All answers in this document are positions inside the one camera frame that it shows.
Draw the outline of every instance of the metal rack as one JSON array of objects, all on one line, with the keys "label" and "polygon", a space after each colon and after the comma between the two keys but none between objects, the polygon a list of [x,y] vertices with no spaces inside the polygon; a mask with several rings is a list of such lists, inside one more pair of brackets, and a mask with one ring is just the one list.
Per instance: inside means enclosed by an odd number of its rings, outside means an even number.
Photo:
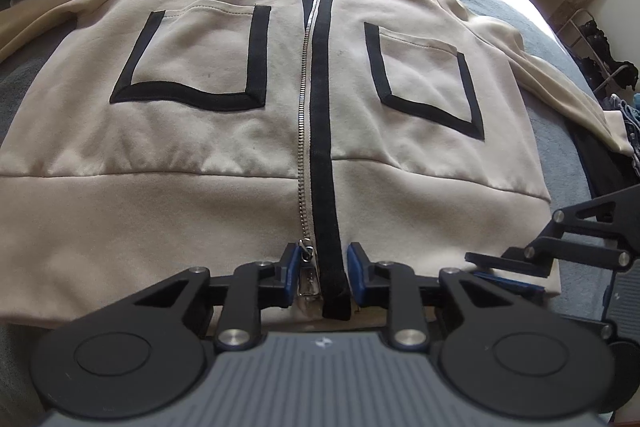
[{"label": "metal rack", "polygon": [[582,32],[580,31],[580,28],[578,28],[578,25],[576,23],[576,20],[581,16],[587,14],[590,19],[585,20],[585,22],[588,22],[589,20],[595,20],[595,17],[592,15],[591,12],[589,12],[587,9],[585,8],[581,8],[579,9],[576,13],[574,13],[571,18],[562,26],[562,28],[560,28],[558,30],[558,32],[556,33],[556,36],[558,36],[558,39],[560,39],[561,42],[564,42],[562,40],[562,32],[564,32],[564,30],[569,27],[572,26],[576,33],[578,34],[578,36],[576,37],[576,39],[572,42],[571,45],[567,46],[569,49],[573,49],[573,47],[578,44],[578,42],[583,42],[587,48],[590,51],[590,55],[593,56],[593,58],[595,58],[596,63],[598,64],[598,66],[600,67],[600,70],[602,71],[602,76],[604,76],[605,80],[603,83],[601,83],[598,87],[596,87],[595,89],[593,89],[593,92],[596,93],[601,89],[604,89],[606,86],[608,86],[611,81],[618,75],[620,74],[621,71],[625,70],[626,68],[628,68],[628,65],[624,65],[624,66],[620,66],[617,70],[615,71],[611,71],[609,69],[609,67],[604,63],[604,61],[598,56],[598,54],[596,53],[596,51],[591,47],[591,45],[589,44],[589,41],[584,37],[584,35],[582,34]]}]

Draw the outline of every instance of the zipper teeth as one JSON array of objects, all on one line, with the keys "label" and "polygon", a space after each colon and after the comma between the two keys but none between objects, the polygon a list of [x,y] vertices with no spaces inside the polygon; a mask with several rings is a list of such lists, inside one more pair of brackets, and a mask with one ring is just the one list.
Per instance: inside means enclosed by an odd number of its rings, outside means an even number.
[{"label": "zipper teeth", "polygon": [[313,14],[316,8],[314,0],[309,19],[305,26],[305,39],[302,42],[302,71],[300,74],[300,96],[298,97],[298,207],[300,210],[300,223],[302,224],[302,237],[311,238],[311,227],[306,213],[305,194],[305,100],[306,100],[306,65],[308,63],[309,37]]}]

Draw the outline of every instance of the silver screw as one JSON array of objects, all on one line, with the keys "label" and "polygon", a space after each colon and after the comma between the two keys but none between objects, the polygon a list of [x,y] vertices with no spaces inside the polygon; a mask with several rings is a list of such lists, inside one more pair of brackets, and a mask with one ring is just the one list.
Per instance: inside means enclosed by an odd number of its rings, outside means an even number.
[{"label": "silver screw", "polygon": [[631,262],[631,256],[628,254],[628,252],[623,252],[618,257],[618,264],[620,264],[620,266],[622,267],[627,266],[630,262]]},{"label": "silver screw", "polygon": [[227,346],[242,346],[246,344],[251,337],[244,330],[224,330],[218,335],[218,340]]},{"label": "silver screw", "polygon": [[418,330],[400,330],[394,335],[394,339],[403,346],[419,346],[425,343],[427,335]]},{"label": "silver screw", "polygon": [[608,341],[611,338],[611,335],[613,335],[613,327],[611,327],[610,324],[603,326],[600,330],[600,336],[603,341]]}]

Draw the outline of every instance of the black pocket trim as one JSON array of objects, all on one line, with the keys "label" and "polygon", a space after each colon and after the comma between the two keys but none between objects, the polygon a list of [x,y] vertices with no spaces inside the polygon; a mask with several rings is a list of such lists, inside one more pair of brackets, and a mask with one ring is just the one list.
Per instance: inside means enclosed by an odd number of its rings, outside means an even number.
[{"label": "black pocket trim", "polygon": [[375,24],[364,23],[364,34],[367,43],[367,53],[369,54],[369,64],[371,66],[371,76],[376,86],[376,92],[380,102],[387,107],[398,111],[419,116],[425,120],[431,120],[451,129],[454,129],[466,136],[478,140],[484,140],[484,124],[482,124],[482,114],[476,98],[471,73],[466,64],[465,55],[458,53],[458,67],[460,68],[460,79],[465,90],[466,101],[471,112],[471,121],[461,120],[451,113],[427,103],[412,102],[405,100],[391,92],[388,78],[386,77],[385,61],[380,51],[380,28]]},{"label": "black pocket trim", "polygon": [[264,107],[267,97],[267,32],[271,6],[254,7],[249,30],[249,52],[244,92],[212,93],[179,82],[154,80],[131,84],[142,54],[160,27],[164,11],[151,12],[133,51],[113,87],[110,103],[169,100],[209,111],[242,111]]}]

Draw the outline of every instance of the white logo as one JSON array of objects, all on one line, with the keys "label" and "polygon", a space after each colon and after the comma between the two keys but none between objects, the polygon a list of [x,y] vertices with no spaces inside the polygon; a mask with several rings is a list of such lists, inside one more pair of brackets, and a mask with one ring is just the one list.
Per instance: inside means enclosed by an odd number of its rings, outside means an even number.
[{"label": "white logo", "polygon": [[322,349],[330,347],[333,343],[334,341],[328,339],[327,337],[322,337],[321,339],[316,340],[316,346],[322,347]]}]

